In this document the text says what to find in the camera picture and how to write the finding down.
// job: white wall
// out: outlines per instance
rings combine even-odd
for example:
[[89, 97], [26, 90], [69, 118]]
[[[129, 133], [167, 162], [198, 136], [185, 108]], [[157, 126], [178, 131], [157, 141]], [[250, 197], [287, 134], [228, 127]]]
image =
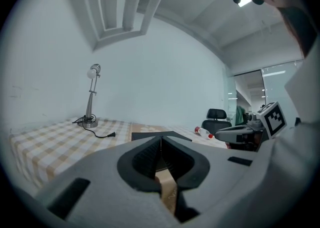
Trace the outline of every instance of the white wall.
[[252, 112], [256, 113], [261, 109], [261, 106], [265, 104], [266, 101], [264, 98], [253, 98], [251, 101]]
[[92, 109], [98, 117], [194, 127], [209, 108], [224, 108], [225, 65], [157, 19], [146, 36], [92, 53], [68, 0], [20, 0], [0, 43], [1, 119], [9, 129], [84, 115], [86, 72], [95, 63], [102, 68]]
[[298, 43], [283, 23], [237, 40], [223, 51], [224, 62], [234, 75], [302, 59]]

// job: person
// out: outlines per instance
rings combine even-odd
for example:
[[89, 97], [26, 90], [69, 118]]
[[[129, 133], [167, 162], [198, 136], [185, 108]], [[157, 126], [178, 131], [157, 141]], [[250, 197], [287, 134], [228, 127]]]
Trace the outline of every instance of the person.
[[260, 5], [263, 2], [277, 8], [290, 34], [296, 39], [301, 52], [306, 57], [312, 48], [317, 30], [304, 0], [255, 0]]
[[242, 125], [244, 123], [244, 117], [243, 115], [246, 114], [246, 110], [240, 106], [236, 106], [236, 114], [235, 114], [235, 125]]
[[247, 124], [248, 123], [248, 119], [249, 119], [249, 113], [244, 112], [244, 114], [242, 115], [243, 117], [243, 124]]

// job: ceiling light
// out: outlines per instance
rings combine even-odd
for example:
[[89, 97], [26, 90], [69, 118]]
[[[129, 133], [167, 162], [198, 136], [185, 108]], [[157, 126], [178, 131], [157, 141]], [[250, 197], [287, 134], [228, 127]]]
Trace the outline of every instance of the ceiling light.
[[282, 70], [282, 71], [277, 71], [277, 72], [273, 72], [273, 73], [268, 73], [268, 74], [264, 74], [262, 75], [263, 77], [268, 77], [268, 76], [273, 76], [273, 75], [278, 75], [278, 74], [284, 74], [286, 71]]
[[244, 5], [248, 4], [249, 2], [251, 2], [251, 0], [241, 0], [240, 3], [238, 4], [239, 7], [243, 7]]

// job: black office chair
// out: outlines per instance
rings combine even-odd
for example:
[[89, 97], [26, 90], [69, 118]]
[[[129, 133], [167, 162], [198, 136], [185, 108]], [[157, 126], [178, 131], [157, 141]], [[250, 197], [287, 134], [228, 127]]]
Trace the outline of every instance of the black office chair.
[[201, 127], [208, 130], [213, 135], [215, 135], [215, 133], [218, 130], [232, 127], [230, 122], [218, 120], [218, 119], [226, 119], [227, 118], [227, 114], [224, 110], [209, 109], [206, 117], [207, 117], [207, 119], [211, 119], [211, 120], [205, 120], [202, 123]]

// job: lamp head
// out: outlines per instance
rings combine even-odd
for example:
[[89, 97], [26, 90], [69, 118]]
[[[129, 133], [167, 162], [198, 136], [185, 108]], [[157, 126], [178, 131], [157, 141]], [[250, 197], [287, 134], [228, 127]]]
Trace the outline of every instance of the lamp head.
[[100, 71], [101, 71], [100, 64], [94, 64], [90, 67], [90, 70], [88, 70], [86, 75], [88, 76], [89, 79], [93, 80], [96, 76], [99, 75]]

